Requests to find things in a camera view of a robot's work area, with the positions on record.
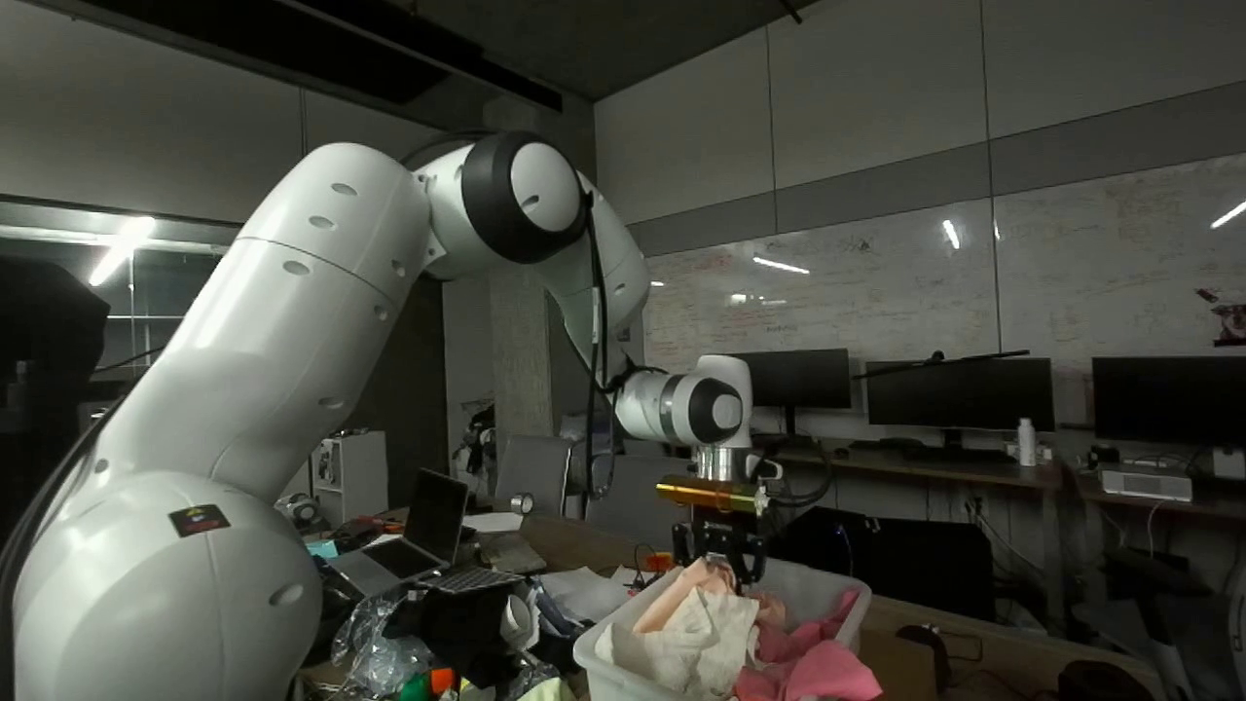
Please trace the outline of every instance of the bottle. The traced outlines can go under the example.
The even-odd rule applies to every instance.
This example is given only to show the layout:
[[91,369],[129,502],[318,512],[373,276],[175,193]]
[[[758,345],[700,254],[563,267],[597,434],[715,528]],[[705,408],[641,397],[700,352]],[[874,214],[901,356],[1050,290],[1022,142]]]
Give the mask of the bottle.
[[1022,426],[1015,426],[1015,463],[1022,468],[1040,468],[1040,435],[1036,435],[1036,426],[1029,416],[1022,416]]

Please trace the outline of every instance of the white robotic arm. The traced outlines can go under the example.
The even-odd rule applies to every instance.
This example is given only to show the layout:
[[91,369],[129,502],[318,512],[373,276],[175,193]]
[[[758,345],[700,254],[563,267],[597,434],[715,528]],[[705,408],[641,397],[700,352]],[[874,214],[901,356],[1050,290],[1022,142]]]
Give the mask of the white robotic arm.
[[[410,286],[493,267],[544,281],[584,364],[647,297],[617,210],[540,142],[418,171],[330,143],[291,168],[38,524],[12,599],[14,698],[282,698],[318,572],[268,502],[351,416]],[[592,367],[626,434],[698,445],[728,478],[715,455],[749,448],[740,367]]]

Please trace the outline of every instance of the computer monitor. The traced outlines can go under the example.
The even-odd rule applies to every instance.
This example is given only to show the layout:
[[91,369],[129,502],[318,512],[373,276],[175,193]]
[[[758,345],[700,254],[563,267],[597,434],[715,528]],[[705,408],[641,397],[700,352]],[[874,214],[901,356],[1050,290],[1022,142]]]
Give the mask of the computer monitor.
[[868,426],[1036,428],[1054,426],[1046,359],[868,364]]
[[766,352],[736,359],[749,364],[750,406],[788,415],[788,435],[794,435],[794,408],[854,408],[848,352]]
[[1246,359],[1096,359],[1096,434],[1246,448]]

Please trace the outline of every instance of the shelf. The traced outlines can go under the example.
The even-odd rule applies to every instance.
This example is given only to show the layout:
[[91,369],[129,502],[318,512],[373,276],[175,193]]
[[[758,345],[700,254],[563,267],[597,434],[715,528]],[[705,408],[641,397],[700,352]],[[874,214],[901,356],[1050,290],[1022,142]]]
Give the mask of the shelf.
[[979,485],[979,489],[1003,489],[1003,493],[1059,493],[1062,472],[1054,463],[1044,468],[1011,468],[1011,463],[924,463],[906,461],[902,454],[854,454],[827,445],[780,454],[780,463],[827,463],[845,476],[883,476],[883,478],[919,478],[919,485]]
[[1197,499],[1197,502],[1157,502],[1157,499],[1127,499],[1127,495],[1102,495],[1096,476],[1072,478],[1083,502],[1119,506],[1119,512],[1157,512],[1197,517],[1197,524],[1241,524],[1246,528],[1246,499]]

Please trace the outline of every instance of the ceiling light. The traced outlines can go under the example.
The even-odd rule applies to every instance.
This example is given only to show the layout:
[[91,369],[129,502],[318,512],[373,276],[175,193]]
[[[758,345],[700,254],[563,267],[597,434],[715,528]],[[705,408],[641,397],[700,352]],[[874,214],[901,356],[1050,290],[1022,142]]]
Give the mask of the ceiling light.
[[156,217],[125,217],[125,225],[112,236],[118,243],[105,251],[105,256],[87,276],[91,290],[103,290],[142,246],[156,236]]
[[1241,214],[1246,214],[1246,201],[1241,201],[1236,210],[1219,214],[1219,217],[1211,221],[1211,229],[1224,229],[1227,221],[1236,221],[1236,217],[1241,217]]
[[949,217],[941,217],[941,239],[946,239],[949,251],[962,251],[962,236],[958,236],[958,225]]
[[809,276],[809,268],[802,267],[789,267],[789,262],[775,262],[775,256],[750,256],[754,267],[762,268],[780,268],[780,272],[789,272],[789,276]]

